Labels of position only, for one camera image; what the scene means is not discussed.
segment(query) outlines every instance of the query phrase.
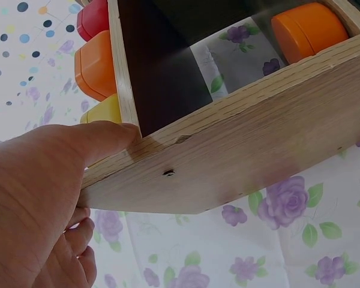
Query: finger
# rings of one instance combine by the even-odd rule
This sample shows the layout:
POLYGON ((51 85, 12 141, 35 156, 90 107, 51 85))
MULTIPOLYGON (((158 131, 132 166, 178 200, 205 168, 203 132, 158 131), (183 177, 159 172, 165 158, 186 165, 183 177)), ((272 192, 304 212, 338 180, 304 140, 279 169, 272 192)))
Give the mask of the finger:
POLYGON ((71 245, 75 255, 81 255, 88 246, 93 232, 95 223, 87 218, 82 221, 76 228, 65 231, 64 235, 67 242, 71 245))
POLYGON ((95 283, 97 269, 95 261, 95 252, 88 246, 83 254, 79 257, 79 261, 83 266, 83 270, 86 276, 86 280, 90 287, 95 283))
POLYGON ((88 218, 91 215, 91 210, 89 208, 78 208, 76 207, 71 220, 68 222, 66 226, 66 230, 71 228, 72 226, 79 224, 85 218, 88 218))
POLYGON ((96 121, 73 127, 80 137, 80 154, 86 166, 127 148, 139 134, 133 124, 115 124, 109 121, 96 121))

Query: blue dot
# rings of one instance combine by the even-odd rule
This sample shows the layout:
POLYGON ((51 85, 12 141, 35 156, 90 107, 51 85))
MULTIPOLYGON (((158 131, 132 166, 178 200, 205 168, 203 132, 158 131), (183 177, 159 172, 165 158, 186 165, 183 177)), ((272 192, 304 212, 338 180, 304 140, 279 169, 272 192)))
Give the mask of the blue dot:
POLYGON ((46 35, 48 38, 50 38, 50 37, 55 36, 55 32, 54 32, 54 30, 49 30, 49 31, 47 31, 46 35))
POLYGON ((37 67, 32 67, 31 69, 29 69, 29 72, 31 74, 36 74, 38 72, 38 68, 37 67))
POLYGON ((69 7, 69 11, 70 13, 72 14, 77 14, 78 12, 80 12, 82 8, 80 7, 79 4, 72 4, 70 7, 69 7))
POLYGON ((21 43, 28 43, 29 42, 29 35, 28 34, 22 34, 21 36, 20 36, 20 42, 21 43))

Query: wooden edge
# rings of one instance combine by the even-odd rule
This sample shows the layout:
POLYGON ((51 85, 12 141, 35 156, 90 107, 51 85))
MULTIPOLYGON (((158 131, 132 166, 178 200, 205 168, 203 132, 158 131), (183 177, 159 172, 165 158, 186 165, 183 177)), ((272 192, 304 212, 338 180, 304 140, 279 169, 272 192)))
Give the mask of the wooden edge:
POLYGON ((320 0, 320 2, 337 14, 351 36, 360 34, 360 11, 348 0, 320 0))
POLYGON ((127 56, 122 36, 119 7, 117 0, 108 0, 110 39, 112 45, 113 67, 115 69, 121 119, 125 123, 139 126, 136 107, 134 105, 127 56))
POLYGON ((360 139, 360 36, 169 128, 152 136, 170 141, 158 153, 82 190, 79 205, 200 213, 351 146, 360 139), (175 173, 166 177, 170 169, 175 173))
POLYGON ((227 98, 213 102, 138 141, 128 151, 99 162, 85 172, 82 188, 89 187, 139 161, 149 161, 157 153, 171 149, 193 135, 358 55, 360 35, 247 85, 227 98))

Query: polka dot pattern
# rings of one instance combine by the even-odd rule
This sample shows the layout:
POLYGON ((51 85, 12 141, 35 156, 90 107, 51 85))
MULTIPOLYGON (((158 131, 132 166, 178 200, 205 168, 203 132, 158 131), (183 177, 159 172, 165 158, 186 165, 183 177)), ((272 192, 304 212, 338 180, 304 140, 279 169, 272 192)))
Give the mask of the polka dot pattern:
POLYGON ((26 10, 28 10, 28 3, 27 2, 19 3, 17 6, 17 10, 18 12, 25 12, 26 10))

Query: tablecloth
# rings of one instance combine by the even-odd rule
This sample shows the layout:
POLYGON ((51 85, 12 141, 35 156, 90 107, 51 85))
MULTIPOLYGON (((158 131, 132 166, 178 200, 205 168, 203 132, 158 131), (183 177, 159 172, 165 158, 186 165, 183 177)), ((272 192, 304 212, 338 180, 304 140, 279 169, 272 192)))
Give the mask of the tablecloth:
MULTIPOLYGON (((96 105, 74 81, 79 10, 73 0, 0 1, 0 142, 76 124, 96 105)), ((268 46, 247 19, 193 47, 214 99, 280 69, 268 46), (229 75, 232 63, 241 76, 229 75)), ((92 218, 97 288, 360 287, 360 142, 200 215, 92 218)))

